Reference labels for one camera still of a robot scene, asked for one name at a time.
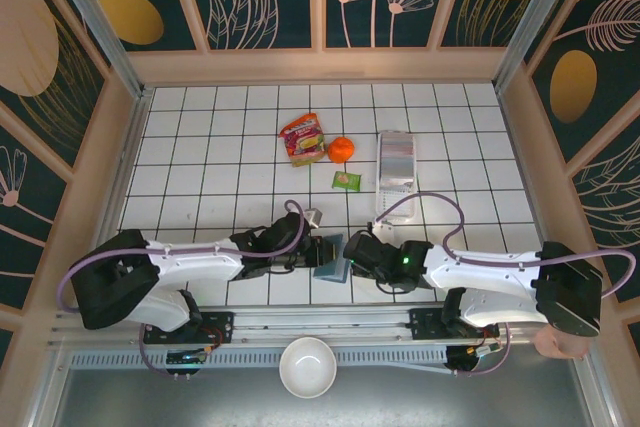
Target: grout line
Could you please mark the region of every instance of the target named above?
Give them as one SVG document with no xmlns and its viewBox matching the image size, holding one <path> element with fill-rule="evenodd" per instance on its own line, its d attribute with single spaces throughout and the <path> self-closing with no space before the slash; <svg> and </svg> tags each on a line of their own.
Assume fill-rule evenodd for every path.
<svg viewBox="0 0 640 427">
<path fill-rule="evenodd" d="M 182 105 L 184 106 L 184 101 L 187 97 L 187 89 L 184 89 L 184 94 L 182 95 Z M 164 210 L 164 202 L 167 198 L 167 189 L 169 188 L 169 179 L 171 178 L 171 163 L 173 162 L 173 155 L 176 151 L 176 144 L 178 139 L 178 132 L 180 131 L 180 122 L 182 122 L 182 112 L 178 116 L 178 126 L 176 127 L 176 135 L 173 141 L 173 149 L 171 149 L 171 161 L 169 163 L 169 170 L 167 172 L 167 180 L 164 184 L 164 194 L 162 195 L 162 202 L 160 204 L 160 215 L 158 216 L 158 224 L 156 225 L 156 237 L 158 236 L 158 231 L 160 230 L 160 221 L 162 220 L 162 211 Z"/>
<path fill-rule="evenodd" d="M 273 224 L 274 221 L 274 215 L 273 215 L 273 211 L 275 209 L 275 204 L 276 204 L 276 154 L 278 152 L 278 117 L 279 117 L 279 112 L 280 112 L 280 85 L 278 85 L 278 89 L 276 92 L 276 105 L 278 106 L 278 109 L 276 110 L 276 139 L 275 142 L 273 143 L 273 185 L 272 185 L 272 192 L 271 192 L 271 223 Z M 240 163 L 242 163 L 242 153 L 240 154 Z M 271 273 L 267 272 L 267 305 L 269 305 L 271 303 Z"/>
<path fill-rule="evenodd" d="M 469 103 L 469 94 L 467 93 L 467 88 L 463 85 L 463 90 L 464 90 L 464 95 L 467 97 L 467 103 Z M 471 111 L 471 107 L 469 107 L 469 115 L 471 115 L 471 122 L 473 123 L 473 127 L 475 128 L 476 126 L 476 121 L 473 118 L 473 112 Z M 484 168 L 484 175 L 487 176 L 487 184 L 489 184 L 489 192 L 491 192 L 491 201 L 493 202 L 493 210 L 496 213 L 496 219 L 498 222 L 500 222 L 500 214 L 498 213 L 498 205 L 496 204 L 496 199 L 493 195 L 493 189 L 491 188 L 491 179 L 489 178 L 489 171 L 487 170 L 487 162 L 484 158 L 484 155 L 482 153 L 482 147 L 480 146 L 480 137 L 478 136 L 478 132 L 476 131 L 476 141 L 478 142 L 478 149 L 480 149 L 480 155 L 482 156 L 482 166 Z M 502 236 L 502 243 L 504 245 L 504 251 L 507 252 L 507 241 L 504 237 L 504 232 L 502 231 L 502 226 L 500 226 L 500 235 Z"/>
<path fill-rule="evenodd" d="M 238 182 L 236 183 L 236 202 L 233 207 L 233 227 L 232 231 L 235 234 L 236 232 L 236 218 L 238 215 L 238 191 L 240 190 L 240 173 L 242 172 L 242 147 L 244 144 L 244 128 L 247 124 L 247 103 L 249 102 L 249 88 L 246 89 L 245 99 L 244 99 L 244 120 L 242 122 L 242 137 L 240 139 L 240 162 L 238 163 Z M 225 305 L 229 305 L 229 282 L 227 281 L 227 295 L 225 297 Z"/>
<path fill-rule="evenodd" d="M 196 225 L 193 231 L 193 242 L 196 241 L 196 232 L 198 231 L 198 221 L 200 217 L 200 206 L 202 204 L 202 197 L 204 192 L 204 179 L 207 175 L 207 159 L 209 158 L 209 147 L 211 146 L 211 130 L 213 130 L 213 116 L 215 115 L 216 98 L 218 97 L 218 89 L 213 95 L 213 105 L 211 106 L 211 123 L 209 124 L 209 137 L 207 138 L 207 150 L 204 153 L 204 169 L 202 171 L 202 181 L 200 182 L 200 197 L 198 198 L 198 210 L 196 211 Z"/>
<path fill-rule="evenodd" d="M 342 115 L 342 136 L 344 137 L 345 132 L 344 132 L 344 96 L 342 93 L 342 84 L 340 84 L 340 114 Z M 344 165 L 344 170 L 347 170 L 347 165 L 346 162 Z M 349 223 L 349 192 L 348 190 L 345 189 L 344 191 L 344 196 L 345 196 L 345 200 L 346 200 L 346 210 L 347 210 L 347 241 L 349 241 L 349 238 L 351 237 L 351 228 L 350 228 L 350 223 Z M 354 302 L 354 298 L 353 298 L 353 271 L 351 270 L 351 268 L 349 268 L 349 281 L 351 284 L 351 303 L 355 303 Z"/>
</svg>

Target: gold circle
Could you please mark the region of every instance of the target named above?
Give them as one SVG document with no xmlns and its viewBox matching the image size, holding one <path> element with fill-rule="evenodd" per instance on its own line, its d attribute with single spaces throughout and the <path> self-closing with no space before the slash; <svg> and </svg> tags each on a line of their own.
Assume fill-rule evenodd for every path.
<svg viewBox="0 0 640 427">
<path fill-rule="evenodd" d="M 44 0 L 0 0 L 0 85 L 39 95 L 58 67 L 58 31 Z"/>
<path fill-rule="evenodd" d="M 551 76 L 551 111 L 560 122 L 570 124 L 587 110 L 596 92 L 598 71 L 589 54 L 570 50 Z"/>
<path fill-rule="evenodd" d="M 164 24 L 148 0 L 98 0 L 111 27 L 122 40 L 136 45 L 153 44 L 162 37 Z"/>
</svg>

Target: gray floor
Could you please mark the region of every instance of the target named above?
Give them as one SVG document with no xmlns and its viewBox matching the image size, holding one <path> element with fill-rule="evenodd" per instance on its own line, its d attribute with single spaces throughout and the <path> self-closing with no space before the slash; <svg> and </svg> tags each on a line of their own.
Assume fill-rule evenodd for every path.
<svg viewBox="0 0 640 427">
<path fill-rule="evenodd" d="M 344 368 L 314 400 L 288 394 L 276 369 L 215 371 L 190 384 L 146 371 L 75 371 L 58 427 L 591 425 L 571 363 L 517 346 L 484 377 Z"/>
</svg>

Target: snack bag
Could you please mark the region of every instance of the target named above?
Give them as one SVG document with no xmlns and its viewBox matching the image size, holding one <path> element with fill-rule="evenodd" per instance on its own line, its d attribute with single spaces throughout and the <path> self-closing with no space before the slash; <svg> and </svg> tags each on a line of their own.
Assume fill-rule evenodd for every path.
<svg viewBox="0 0 640 427">
<path fill-rule="evenodd" d="M 324 157 L 324 134 L 316 114 L 303 115 L 280 131 L 294 167 L 312 164 Z"/>
</svg>

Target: white tile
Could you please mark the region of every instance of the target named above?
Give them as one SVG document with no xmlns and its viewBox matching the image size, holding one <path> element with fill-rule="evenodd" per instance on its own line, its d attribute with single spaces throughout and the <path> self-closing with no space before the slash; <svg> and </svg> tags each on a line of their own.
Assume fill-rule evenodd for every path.
<svg viewBox="0 0 640 427">
<path fill-rule="evenodd" d="M 374 84 L 373 104 L 376 107 L 404 107 L 402 84 Z"/>
<path fill-rule="evenodd" d="M 210 243 L 217 242 L 222 239 L 229 238 L 233 234 L 233 229 L 198 229 L 196 230 L 196 235 L 194 242 L 202 242 L 202 243 Z"/>
<path fill-rule="evenodd" d="M 234 228 L 268 227 L 271 225 L 272 203 L 271 195 L 239 195 Z"/>
<path fill-rule="evenodd" d="M 308 109 L 308 85 L 281 85 L 278 107 L 281 109 Z"/>
<path fill-rule="evenodd" d="M 420 190 L 454 190 L 449 162 L 417 162 Z"/>
<path fill-rule="evenodd" d="M 247 103 L 246 87 L 218 87 L 216 110 L 244 109 Z"/>
<path fill-rule="evenodd" d="M 178 135 L 209 135 L 213 112 L 182 112 Z"/>
<path fill-rule="evenodd" d="M 513 149 L 506 133 L 478 133 L 482 156 L 485 159 L 513 159 Z"/>
<path fill-rule="evenodd" d="M 416 160 L 447 160 L 442 134 L 416 134 Z"/>
<path fill-rule="evenodd" d="M 245 118 L 245 135 L 276 135 L 276 110 L 249 110 Z"/>
<path fill-rule="evenodd" d="M 418 288 L 407 294 L 399 294 L 399 289 L 395 289 L 396 302 L 436 302 L 436 291 L 433 289 Z"/>
<path fill-rule="evenodd" d="M 515 160 L 487 160 L 492 189 L 522 189 L 522 179 Z"/>
<path fill-rule="evenodd" d="M 238 188 L 239 165 L 207 165 L 204 171 L 203 194 L 235 194 Z"/>
<path fill-rule="evenodd" d="M 432 244 L 442 245 L 444 238 L 457 227 L 457 224 L 453 225 L 427 225 L 427 239 Z M 449 247 L 452 249 L 466 250 L 467 244 L 464 241 L 464 235 L 462 231 L 458 232 L 451 239 L 449 239 Z"/>
<path fill-rule="evenodd" d="M 444 134 L 450 160 L 481 159 L 480 147 L 475 133 Z"/>
<path fill-rule="evenodd" d="M 498 105 L 496 91 L 490 82 L 484 84 L 464 84 L 470 105 Z"/>
<path fill-rule="evenodd" d="M 200 194 L 204 165 L 172 165 L 166 195 Z"/>
<path fill-rule="evenodd" d="M 275 193 L 292 192 L 309 192 L 309 166 L 293 167 L 290 164 L 277 164 Z"/>
<path fill-rule="evenodd" d="M 216 87 L 189 87 L 184 99 L 184 110 L 213 110 Z"/>
<path fill-rule="evenodd" d="M 454 160 L 451 162 L 456 190 L 489 189 L 484 162 L 481 160 Z"/>
<path fill-rule="evenodd" d="M 240 166 L 239 194 L 273 193 L 273 164 Z"/>
<path fill-rule="evenodd" d="M 440 110 L 442 129 L 445 132 L 473 132 L 473 120 L 469 107 L 444 107 Z"/>
<path fill-rule="evenodd" d="M 160 229 L 193 229 L 198 217 L 200 197 L 165 197 Z"/>
<path fill-rule="evenodd" d="M 341 109 L 322 109 L 316 112 L 322 132 L 325 135 L 341 135 L 342 134 L 342 110 Z"/>
<path fill-rule="evenodd" d="M 244 111 L 218 111 L 213 113 L 211 135 L 242 135 Z"/>
<path fill-rule="evenodd" d="M 498 224 L 465 225 L 467 248 L 472 252 L 505 252 L 502 231 Z"/>
<path fill-rule="evenodd" d="M 380 290 L 376 287 L 375 280 L 353 276 L 351 281 L 353 282 L 353 302 L 355 304 L 393 303 L 393 295 L 388 295 L 380 292 Z M 391 291 L 391 287 L 389 287 L 388 285 L 382 285 L 382 288 Z"/>
<path fill-rule="evenodd" d="M 375 220 L 375 194 L 349 192 L 347 202 L 349 203 L 349 225 L 367 225 L 367 222 Z"/>
<path fill-rule="evenodd" d="M 453 192 L 436 192 L 456 201 Z M 422 196 L 422 211 L 426 225 L 457 224 L 460 221 L 458 211 L 447 201 L 436 197 Z"/>
<path fill-rule="evenodd" d="M 500 107 L 471 107 L 471 113 L 478 132 L 507 130 Z"/>
<path fill-rule="evenodd" d="M 431 107 L 407 109 L 411 132 L 442 132 L 438 109 Z"/>
<path fill-rule="evenodd" d="M 161 87 L 153 94 L 151 110 L 181 110 L 184 87 Z"/>
<path fill-rule="evenodd" d="M 462 84 L 434 84 L 438 106 L 463 106 L 467 104 L 467 96 Z"/>
<path fill-rule="evenodd" d="M 347 226 L 347 196 L 340 192 L 335 194 L 311 194 L 311 207 L 322 212 L 324 227 Z"/>
<path fill-rule="evenodd" d="M 436 95 L 433 84 L 404 84 L 407 107 L 435 107 Z"/>
<path fill-rule="evenodd" d="M 373 96 L 369 84 L 346 84 L 342 86 L 344 107 L 373 107 Z"/>
<path fill-rule="evenodd" d="M 407 122 L 407 112 L 405 109 L 381 108 L 376 109 L 376 127 L 378 132 L 383 130 L 399 130 L 406 132 L 409 130 Z"/>
<path fill-rule="evenodd" d="M 267 305 L 269 276 L 229 282 L 227 305 Z"/>
<path fill-rule="evenodd" d="M 236 137 L 210 137 L 207 164 L 238 164 L 242 136 Z"/>
<path fill-rule="evenodd" d="M 351 303 L 351 274 L 347 274 L 344 284 L 328 282 L 313 277 L 311 272 L 311 303 L 313 305 L 350 304 Z"/>
<path fill-rule="evenodd" d="M 274 135 L 247 136 L 242 141 L 242 163 L 272 163 L 276 156 Z"/>
<path fill-rule="evenodd" d="M 249 87 L 247 109 L 276 109 L 278 108 L 277 85 L 253 85 Z"/>
<path fill-rule="evenodd" d="M 400 247 L 407 240 L 427 240 L 427 232 L 424 225 L 396 225 L 393 228 L 393 245 Z"/>
<path fill-rule="evenodd" d="M 151 112 L 145 137 L 173 137 L 178 132 L 180 112 Z"/>
<path fill-rule="evenodd" d="M 173 153 L 173 137 L 149 137 L 142 139 L 138 165 L 170 164 Z"/>
<path fill-rule="evenodd" d="M 198 307 L 224 307 L 227 299 L 226 280 L 198 280 L 189 282 L 189 292 Z"/>
<path fill-rule="evenodd" d="M 164 195 L 169 166 L 138 166 L 129 195 Z"/>
<path fill-rule="evenodd" d="M 362 162 L 376 160 L 378 155 L 378 140 L 376 134 L 349 135 L 355 149 L 349 162 Z"/>
<path fill-rule="evenodd" d="M 311 269 L 295 269 L 290 274 L 272 275 L 269 305 L 308 305 Z"/>
<path fill-rule="evenodd" d="M 156 240 L 164 244 L 191 244 L 194 233 L 193 229 L 159 230 Z"/>
<path fill-rule="evenodd" d="M 376 163 L 348 162 L 347 172 L 360 175 L 360 192 L 376 191 Z"/>
<path fill-rule="evenodd" d="M 517 254 L 532 250 L 539 251 L 542 248 L 542 242 L 534 224 L 502 224 L 501 227 L 509 252 Z"/>
<path fill-rule="evenodd" d="M 233 217 L 235 215 L 235 210 L 235 195 L 203 196 L 200 199 L 200 208 L 198 209 L 197 228 L 233 229 Z"/>
<path fill-rule="evenodd" d="M 278 142 L 276 142 L 276 162 L 291 165 L 291 159 L 289 159 L 289 154 L 287 154 L 287 149 L 284 146 L 284 139 L 278 139 Z"/>
<path fill-rule="evenodd" d="M 204 164 L 208 144 L 208 137 L 178 137 L 171 163 Z"/>
<path fill-rule="evenodd" d="M 311 86 L 311 108 L 321 109 L 323 107 L 341 107 L 339 85 L 312 85 Z"/>
<path fill-rule="evenodd" d="M 162 197 L 129 197 L 122 229 L 155 229 L 160 220 Z"/>
<path fill-rule="evenodd" d="M 373 109 L 344 109 L 342 119 L 345 134 L 376 132 Z"/>
<path fill-rule="evenodd" d="M 458 203 L 467 224 L 491 224 L 498 221 L 493 198 L 489 191 L 458 192 Z"/>
<path fill-rule="evenodd" d="M 338 171 L 345 171 L 344 164 L 334 164 L 333 162 L 316 162 L 311 166 L 311 192 L 344 192 L 342 189 L 332 187 L 333 177 Z"/>
<path fill-rule="evenodd" d="M 524 190 L 493 192 L 500 222 L 532 222 L 533 216 Z"/>
<path fill-rule="evenodd" d="M 303 210 L 307 210 L 309 208 L 309 194 L 280 194 L 280 195 L 274 195 L 273 196 L 273 216 L 272 222 L 275 222 L 276 220 L 278 220 L 281 217 L 284 217 L 285 215 L 287 215 L 287 213 L 289 212 L 287 210 L 287 208 L 285 207 L 285 202 L 287 200 L 294 200 L 296 201 L 298 204 L 300 204 L 300 207 L 302 207 Z"/>
</svg>

